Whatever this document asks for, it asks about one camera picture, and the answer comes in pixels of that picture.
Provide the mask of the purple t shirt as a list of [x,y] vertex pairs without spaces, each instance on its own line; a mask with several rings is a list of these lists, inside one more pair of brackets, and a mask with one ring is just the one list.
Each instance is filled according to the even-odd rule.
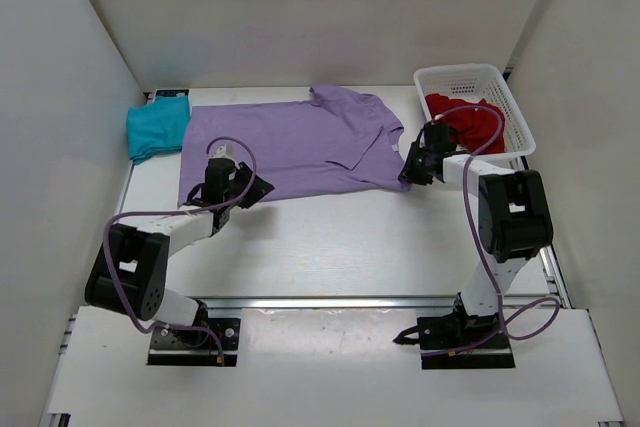
[[404,127],[376,95],[315,85],[306,101],[196,106],[181,153],[178,201],[203,182],[219,138],[241,141],[234,157],[257,166],[276,201],[370,189],[407,192],[398,144]]

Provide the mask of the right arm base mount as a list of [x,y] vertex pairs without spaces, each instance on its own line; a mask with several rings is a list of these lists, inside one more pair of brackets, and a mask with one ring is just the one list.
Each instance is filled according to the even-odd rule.
[[393,342],[418,345],[422,370],[494,370],[516,367],[508,337],[497,313],[469,315],[460,299],[443,316],[418,317]]

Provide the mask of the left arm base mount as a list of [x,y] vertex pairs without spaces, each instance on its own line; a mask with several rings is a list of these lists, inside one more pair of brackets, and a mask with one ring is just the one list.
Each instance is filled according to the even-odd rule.
[[239,310],[209,310],[200,315],[202,325],[212,331],[219,344],[206,332],[156,328],[147,354],[150,366],[235,367],[238,361],[241,313]]

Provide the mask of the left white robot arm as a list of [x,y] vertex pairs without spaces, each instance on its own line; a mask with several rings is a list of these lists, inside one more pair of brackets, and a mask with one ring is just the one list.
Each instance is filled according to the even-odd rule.
[[244,162],[211,158],[204,180],[171,214],[152,214],[140,227],[124,224],[121,215],[107,227],[85,286],[85,301],[94,307],[128,315],[137,323],[153,321],[173,329],[188,347],[206,342],[210,324],[204,304],[166,288],[170,257],[216,235],[233,208],[248,209],[274,190]]

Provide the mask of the teal t shirt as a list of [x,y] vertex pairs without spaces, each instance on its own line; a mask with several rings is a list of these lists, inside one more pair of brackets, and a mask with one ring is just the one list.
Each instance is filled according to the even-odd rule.
[[157,97],[145,106],[131,108],[126,117],[129,159],[139,165],[156,155],[180,152],[190,121],[186,96]]

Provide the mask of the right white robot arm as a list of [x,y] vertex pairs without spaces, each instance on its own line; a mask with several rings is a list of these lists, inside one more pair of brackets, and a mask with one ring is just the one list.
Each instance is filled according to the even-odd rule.
[[435,179],[463,189],[472,234],[480,245],[480,262],[460,293],[466,312],[449,322],[449,334],[470,347],[486,331],[481,317],[499,312],[498,296],[506,293],[520,269],[553,239],[553,226],[540,174],[499,167],[458,151],[445,124],[424,124],[400,173],[410,184],[429,185]]

